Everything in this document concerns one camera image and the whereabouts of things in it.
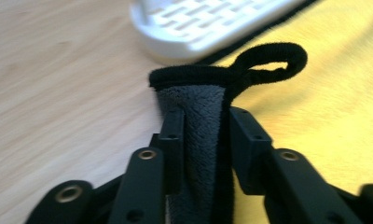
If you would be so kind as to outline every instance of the yellow cloth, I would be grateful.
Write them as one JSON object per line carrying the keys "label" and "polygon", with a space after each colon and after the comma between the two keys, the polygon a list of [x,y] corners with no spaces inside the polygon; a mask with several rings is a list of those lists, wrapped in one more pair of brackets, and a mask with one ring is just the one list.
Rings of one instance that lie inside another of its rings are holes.
{"label": "yellow cloth", "polygon": [[[234,105],[257,118],[275,147],[301,152],[327,182],[357,194],[373,183],[373,0],[319,1],[217,64],[270,42],[301,45],[307,67],[250,88]],[[238,189],[235,223],[268,223],[262,198]]]}

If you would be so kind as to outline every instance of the yellow towel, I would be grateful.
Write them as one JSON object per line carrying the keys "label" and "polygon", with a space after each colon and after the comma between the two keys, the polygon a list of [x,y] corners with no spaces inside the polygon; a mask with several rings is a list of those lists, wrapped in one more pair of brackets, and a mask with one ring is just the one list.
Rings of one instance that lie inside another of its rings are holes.
{"label": "yellow towel", "polygon": [[[257,118],[275,147],[301,152],[327,182],[357,194],[373,183],[373,0],[319,1],[217,64],[270,42],[301,45],[307,67],[250,88],[234,105]],[[268,223],[262,198],[238,189],[235,223]]]}

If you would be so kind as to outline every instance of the white object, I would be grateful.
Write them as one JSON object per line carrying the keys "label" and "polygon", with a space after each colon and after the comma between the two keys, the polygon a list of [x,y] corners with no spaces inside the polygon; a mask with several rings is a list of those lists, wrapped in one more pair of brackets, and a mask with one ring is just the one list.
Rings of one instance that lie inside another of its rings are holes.
{"label": "white object", "polygon": [[191,63],[279,19],[305,0],[134,0],[131,20],[165,64]]}

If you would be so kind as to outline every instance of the wooden surface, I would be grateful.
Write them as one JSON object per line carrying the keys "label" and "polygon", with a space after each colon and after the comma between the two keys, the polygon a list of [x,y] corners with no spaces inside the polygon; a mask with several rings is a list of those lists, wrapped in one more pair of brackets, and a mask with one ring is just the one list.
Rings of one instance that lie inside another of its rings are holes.
{"label": "wooden surface", "polygon": [[161,121],[129,1],[0,1],[0,223],[121,175]]}

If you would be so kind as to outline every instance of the black fabric loop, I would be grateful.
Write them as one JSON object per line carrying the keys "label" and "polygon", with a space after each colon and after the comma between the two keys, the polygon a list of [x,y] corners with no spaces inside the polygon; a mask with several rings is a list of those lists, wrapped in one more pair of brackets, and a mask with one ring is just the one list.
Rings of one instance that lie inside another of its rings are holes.
{"label": "black fabric loop", "polygon": [[[300,45],[270,43],[246,50],[236,58],[229,69],[239,76],[249,76],[251,84],[254,85],[293,77],[306,66],[307,60],[308,55]],[[287,66],[274,71],[251,69],[253,66],[267,63],[287,63]]]}

